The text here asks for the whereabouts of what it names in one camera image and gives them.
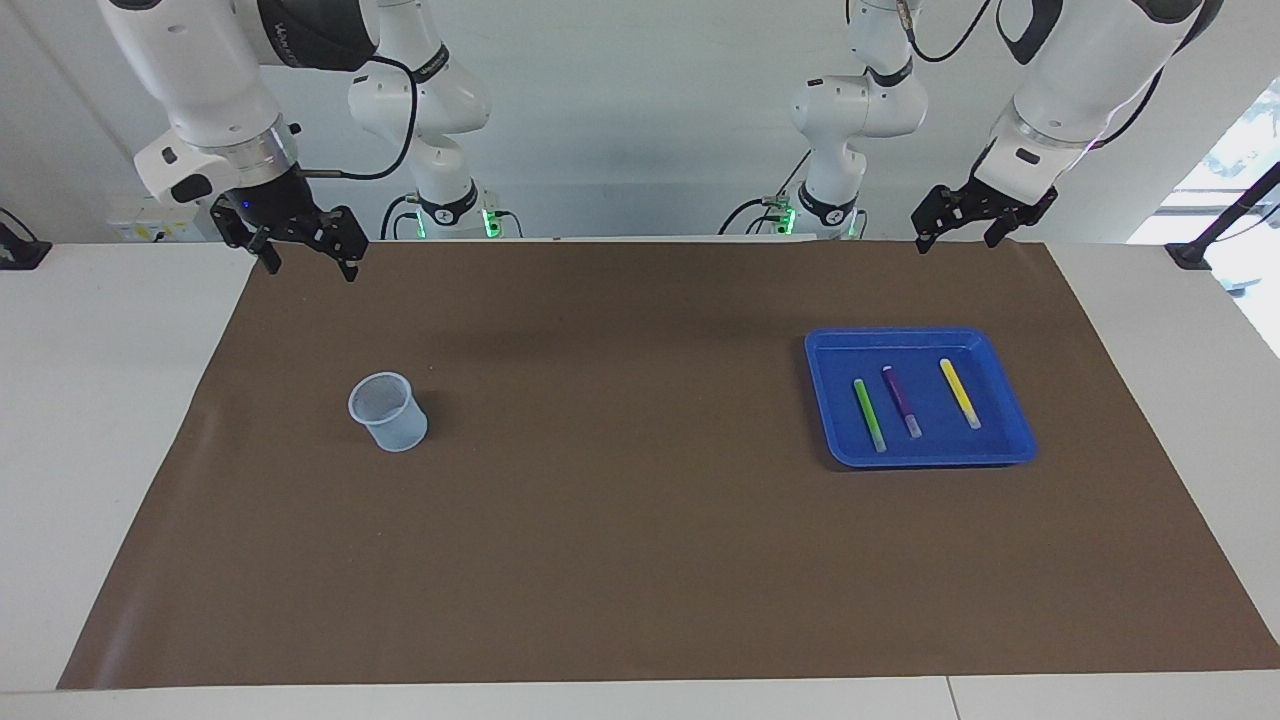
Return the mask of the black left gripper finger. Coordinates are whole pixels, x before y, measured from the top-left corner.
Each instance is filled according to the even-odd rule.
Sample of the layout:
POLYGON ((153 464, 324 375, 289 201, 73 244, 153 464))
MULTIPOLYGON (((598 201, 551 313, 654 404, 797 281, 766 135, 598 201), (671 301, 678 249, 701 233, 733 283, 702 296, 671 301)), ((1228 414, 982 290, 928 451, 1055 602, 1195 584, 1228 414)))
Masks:
POLYGON ((914 210, 915 246, 928 254, 943 234, 966 224, 963 208, 965 193, 950 187, 933 187, 914 210))
POLYGON ((1034 205, 1012 202, 1001 209, 986 231, 986 245, 995 249, 1012 232, 1038 224, 1057 197, 1057 195, 1046 195, 1034 205))

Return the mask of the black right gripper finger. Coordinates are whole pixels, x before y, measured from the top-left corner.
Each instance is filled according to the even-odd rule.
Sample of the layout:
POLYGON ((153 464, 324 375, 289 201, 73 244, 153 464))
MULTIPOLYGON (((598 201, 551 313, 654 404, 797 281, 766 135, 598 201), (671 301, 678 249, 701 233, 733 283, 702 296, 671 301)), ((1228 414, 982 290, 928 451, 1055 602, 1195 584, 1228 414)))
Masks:
POLYGON ((315 220, 315 250, 330 258, 346 282, 353 283, 358 264, 369 250, 369 237, 348 206, 320 211, 315 220))
POLYGON ((225 246, 243 249, 257 259, 268 274, 280 270, 282 259, 265 228, 251 232, 241 217, 224 205, 214 205, 210 217, 225 246))

